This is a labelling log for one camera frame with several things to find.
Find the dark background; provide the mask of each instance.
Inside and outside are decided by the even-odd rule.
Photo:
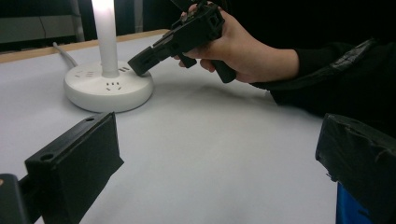
[[[180,16],[171,0],[143,1],[143,31],[170,29]],[[225,8],[221,0],[213,2]],[[2,18],[72,13],[68,0],[1,0],[0,4]],[[92,1],[78,0],[78,5],[85,40],[96,39]],[[378,1],[229,0],[228,6],[248,32],[276,48],[316,48],[333,41],[359,44],[370,37],[396,39],[393,6]],[[115,0],[115,11],[117,35],[134,33],[134,0]],[[76,38],[66,36],[64,40],[74,42]],[[46,45],[53,40],[39,42]]]

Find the white tabletop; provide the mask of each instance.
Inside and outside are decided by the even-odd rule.
[[[160,38],[120,42],[119,61]],[[69,53],[100,61],[98,47]],[[94,115],[64,95],[69,69],[60,54],[0,63],[1,174],[21,179],[27,158]],[[81,223],[335,223],[336,184],[315,160],[321,118],[198,64],[149,71],[152,96],[116,114],[124,164]]]

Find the white round base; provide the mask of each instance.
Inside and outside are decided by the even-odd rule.
[[[147,101],[154,90],[151,74],[138,76],[126,62],[118,62],[120,75],[102,76],[102,65],[86,63],[72,68],[64,90],[73,104],[93,112],[122,112]]]

